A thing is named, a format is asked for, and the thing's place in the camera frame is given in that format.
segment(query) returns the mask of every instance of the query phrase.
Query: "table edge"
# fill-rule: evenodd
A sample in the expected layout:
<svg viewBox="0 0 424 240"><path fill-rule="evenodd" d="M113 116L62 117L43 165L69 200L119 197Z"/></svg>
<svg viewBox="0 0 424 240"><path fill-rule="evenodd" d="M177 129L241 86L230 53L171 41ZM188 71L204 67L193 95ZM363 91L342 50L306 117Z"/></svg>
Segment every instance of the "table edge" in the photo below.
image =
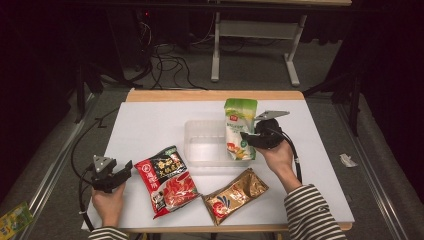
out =
<svg viewBox="0 0 424 240"><path fill-rule="evenodd" d="M250 98L256 100L305 100L300 91L132 89L127 95L126 102L222 101L228 98Z"/></svg>
<svg viewBox="0 0 424 240"><path fill-rule="evenodd" d="M342 231L352 228L351 222L338 223ZM123 228L131 233L187 233L187 232L282 232L288 231L288 225L232 225L232 226L190 226L190 227L154 227L154 228Z"/></svg>

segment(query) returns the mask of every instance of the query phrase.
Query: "condiment pouch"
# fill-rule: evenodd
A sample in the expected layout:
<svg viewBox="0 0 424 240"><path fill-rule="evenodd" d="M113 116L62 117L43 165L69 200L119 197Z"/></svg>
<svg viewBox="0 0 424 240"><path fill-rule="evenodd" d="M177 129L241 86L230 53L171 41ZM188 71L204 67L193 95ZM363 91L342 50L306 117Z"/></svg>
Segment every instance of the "condiment pouch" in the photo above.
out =
<svg viewBox="0 0 424 240"><path fill-rule="evenodd" d="M0 218L0 240L12 237L33 221L28 204L23 202Z"/></svg>
<svg viewBox="0 0 424 240"><path fill-rule="evenodd" d="M227 186L202 196L215 226L220 225L237 209L258 198L269 187L253 172L246 169Z"/></svg>
<svg viewBox="0 0 424 240"><path fill-rule="evenodd" d="M227 150L234 160L254 160L255 148L243 140L240 132L254 133L254 118L258 101L229 98L225 102Z"/></svg>
<svg viewBox="0 0 424 240"><path fill-rule="evenodd" d="M165 148L134 166L150 193L153 219L185 206L200 195L176 146Z"/></svg>

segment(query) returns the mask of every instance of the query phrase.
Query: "black and white striped shirt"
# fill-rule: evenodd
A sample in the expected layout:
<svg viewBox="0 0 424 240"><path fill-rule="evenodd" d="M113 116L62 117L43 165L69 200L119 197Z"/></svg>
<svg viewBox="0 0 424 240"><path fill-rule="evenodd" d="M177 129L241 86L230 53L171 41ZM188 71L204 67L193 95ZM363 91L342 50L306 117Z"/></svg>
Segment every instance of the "black and white striped shirt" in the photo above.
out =
<svg viewBox="0 0 424 240"><path fill-rule="evenodd" d="M314 185L297 188L284 199L289 222L290 238L296 240L346 239L331 215L329 206ZM89 239L129 239L113 227L94 230Z"/></svg>

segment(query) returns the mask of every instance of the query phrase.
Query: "clear plastic container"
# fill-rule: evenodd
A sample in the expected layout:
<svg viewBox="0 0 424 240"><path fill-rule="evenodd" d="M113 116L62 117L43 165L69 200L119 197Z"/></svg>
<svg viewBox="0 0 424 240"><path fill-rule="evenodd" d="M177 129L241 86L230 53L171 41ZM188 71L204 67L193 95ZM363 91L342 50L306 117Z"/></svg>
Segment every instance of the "clear plastic container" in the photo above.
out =
<svg viewBox="0 0 424 240"><path fill-rule="evenodd" d="M225 120L187 121L184 155L195 167L247 167L252 160L233 160L227 151Z"/></svg>

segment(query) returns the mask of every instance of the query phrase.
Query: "hand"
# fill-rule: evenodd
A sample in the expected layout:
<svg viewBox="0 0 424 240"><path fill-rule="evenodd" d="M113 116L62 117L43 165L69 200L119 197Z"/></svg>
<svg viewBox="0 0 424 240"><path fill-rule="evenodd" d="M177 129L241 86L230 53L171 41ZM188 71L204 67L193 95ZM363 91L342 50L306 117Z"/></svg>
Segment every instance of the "hand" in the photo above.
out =
<svg viewBox="0 0 424 240"><path fill-rule="evenodd" d="M92 190L93 205L102 219L103 227L118 227L119 218L124 206L124 189L125 183L117 187L112 193Z"/></svg>
<svg viewBox="0 0 424 240"><path fill-rule="evenodd" d="M256 150L264 156L269 169L277 175L287 193L302 186L293 172L293 151L287 141L282 141L272 149Z"/></svg>

